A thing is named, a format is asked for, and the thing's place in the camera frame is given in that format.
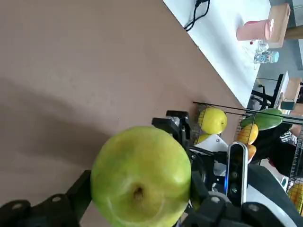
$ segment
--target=orange fruit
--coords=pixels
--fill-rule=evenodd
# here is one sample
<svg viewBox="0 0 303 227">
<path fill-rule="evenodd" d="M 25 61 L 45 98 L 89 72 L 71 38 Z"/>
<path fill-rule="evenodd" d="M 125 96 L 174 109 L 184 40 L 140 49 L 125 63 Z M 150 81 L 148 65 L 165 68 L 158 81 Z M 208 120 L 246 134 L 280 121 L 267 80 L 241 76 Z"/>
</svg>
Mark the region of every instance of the orange fruit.
<svg viewBox="0 0 303 227">
<path fill-rule="evenodd" d="M 245 145 L 252 144 L 259 133 L 259 129 L 256 124 L 249 124 L 240 130 L 237 141 L 244 143 Z"/>
<path fill-rule="evenodd" d="M 252 157 L 254 157 L 255 153 L 257 152 L 257 148 L 254 145 L 248 145 L 248 163 L 252 160 Z"/>
</svg>

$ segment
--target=black cable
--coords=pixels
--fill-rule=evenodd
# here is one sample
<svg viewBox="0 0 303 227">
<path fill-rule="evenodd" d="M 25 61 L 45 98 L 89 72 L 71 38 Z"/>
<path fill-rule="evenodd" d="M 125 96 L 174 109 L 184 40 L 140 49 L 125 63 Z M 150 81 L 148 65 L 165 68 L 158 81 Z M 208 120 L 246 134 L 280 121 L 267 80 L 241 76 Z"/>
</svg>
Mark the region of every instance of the black cable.
<svg viewBox="0 0 303 227">
<path fill-rule="evenodd" d="M 213 156 L 213 152 L 209 151 L 209 150 L 205 150 L 203 148 L 199 148 L 199 147 L 195 147 L 195 146 L 189 146 L 189 149 L 191 150 L 196 150 L 198 152 L 201 152 L 201 153 L 204 153 L 206 155 L 210 155 L 210 156 Z"/>
<path fill-rule="evenodd" d="M 205 12 L 204 14 L 202 14 L 202 15 L 200 15 L 200 16 L 198 16 L 198 17 L 196 18 L 196 10 L 197 10 L 197 8 L 199 7 L 199 5 L 200 5 L 201 3 L 202 3 L 202 0 L 196 0 L 193 20 L 192 20 L 190 23 L 188 23 L 188 24 L 184 27 L 184 29 L 185 29 L 187 32 L 188 32 L 189 30 L 191 30 L 191 29 L 194 27 L 195 22 L 196 22 L 197 20 L 199 20 L 199 19 L 202 18 L 202 17 L 205 17 L 206 14 L 208 13 L 209 5 L 210 5 L 210 0 L 208 0 L 206 12 Z"/>
<path fill-rule="evenodd" d="M 268 78 L 258 78 L 258 79 L 268 79 Z M 278 81 L 277 79 L 268 79 L 268 80 Z"/>
</svg>

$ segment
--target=metal wire rack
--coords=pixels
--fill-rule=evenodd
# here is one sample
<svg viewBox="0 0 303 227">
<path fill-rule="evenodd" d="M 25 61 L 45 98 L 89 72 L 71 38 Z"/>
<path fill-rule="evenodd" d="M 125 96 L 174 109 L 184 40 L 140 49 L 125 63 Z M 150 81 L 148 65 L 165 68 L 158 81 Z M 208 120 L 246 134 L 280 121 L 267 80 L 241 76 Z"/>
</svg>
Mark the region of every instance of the metal wire rack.
<svg viewBox="0 0 303 227">
<path fill-rule="evenodd" d="M 227 125 L 229 125 L 229 120 L 232 118 L 233 123 L 237 124 L 236 131 L 233 137 L 234 141 L 241 141 L 245 145 L 248 145 L 250 142 L 250 136 L 253 129 L 253 124 L 255 121 L 256 113 L 254 110 L 249 109 L 239 109 L 233 107 L 227 107 L 222 105 L 214 105 L 208 103 L 197 103 L 197 112 L 196 112 L 196 124 L 194 125 L 194 135 L 193 141 L 194 144 L 198 144 L 202 140 L 206 139 L 208 134 L 204 131 L 204 123 L 205 123 L 205 113 L 207 108 L 217 108 L 220 109 L 222 112 L 225 113 L 227 118 Z M 246 127 L 241 126 L 242 120 L 250 118 L 251 121 Z M 224 137 L 224 130 L 218 135 L 220 137 Z"/>
<path fill-rule="evenodd" d="M 236 132 L 233 137 L 234 141 L 241 141 L 248 147 L 251 143 L 251 136 L 253 131 L 253 124 L 255 123 L 257 114 L 266 114 L 271 116 L 280 116 L 276 114 L 263 113 L 256 110 L 241 109 L 228 107 L 223 105 L 214 105 L 209 103 L 194 102 L 197 105 L 196 124 L 194 125 L 193 142 L 197 144 L 202 139 L 206 139 L 203 124 L 205 122 L 205 113 L 207 108 L 218 108 L 222 110 L 227 118 L 227 124 L 231 118 L 235 119 L 234 123 L 237 124 Z M 303 118 L 290 115 L 282 115 L 283 122 L 288 124 L 303 125 Z M 246 126 L 241 123 L 245 119 L 251 119 L 250 123 Z M 224 131 L 218 134 L 224 137 Z M 280 137 L 282 143 L 291 143 L 295 146 L 295 153 L 293 163 L 289 173 L 289 180 L 287 184 L 287 192 L 291 201 L 296 206 L 298 212 L 303 215 L 303 127 L 301 127 L 298 137 L 294 137 L 289 131 Z"/>
</svg>

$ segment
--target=wire fruit basket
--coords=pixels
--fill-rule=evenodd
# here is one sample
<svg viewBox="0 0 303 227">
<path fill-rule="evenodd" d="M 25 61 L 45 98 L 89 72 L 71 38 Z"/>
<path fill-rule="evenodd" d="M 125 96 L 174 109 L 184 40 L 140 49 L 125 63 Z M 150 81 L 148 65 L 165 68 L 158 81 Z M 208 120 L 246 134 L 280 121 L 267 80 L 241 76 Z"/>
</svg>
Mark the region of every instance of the wire fruit basket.
<svg viewBox="0 0 303 227">
<path fill-rule="evenodd" d="M 218 109 L 217 115 L 223 116 L 224 114 L 226 119 L 224 117 L 219 119 L 218 125 L 220 127 L 220 124 L 222 124 L 223 127 L 222 130 L 214 130 L 216 132 L 215 134 L 220 136 L 228 144 L 233 141 L 244 143 L 249 150 L 249 160 L 250 158 L 252 159 L 258 151 L 254 146 L 254 141 L 258 138 L 258 134 L 259 136 L 264 136 L 267 131 L 271 131 L 270 129 L 274 129 L 282 123 L 284 125 L 288 124 L 289 128 L 293 125 L 300 126 L 296 138 L 287 130 L 279 139 L 281 143 L 292 144 L 294 148 L 294 156 L 291 157 L 289 171 L 285 174 L 285 176 L 288 177 L 285 188 L 290 200 L 294 203 L 298 212 L 303 215 L 303 127 L 301 127 L 303 118 L 283 115 L 277 109 L 256 111 L 208 103 L 194 103 L 197 105 L 197 113 L 195 119 L 196 124 L 194 125 L 193 130 L 193 144 L 196 145 L 201 143 L 207 139 L 209 134 L 212 134 L 207 127 L 207 121 L 213 121 L 214 118 L 210 117 L 211 114 L 207 114 L 207 109 Z M 260 162 L 261 160 L 258 160 L 257 162 L 254 162 L 254 160 L 252 161 L 254 164 L 260 164 Z"/>
</svg>

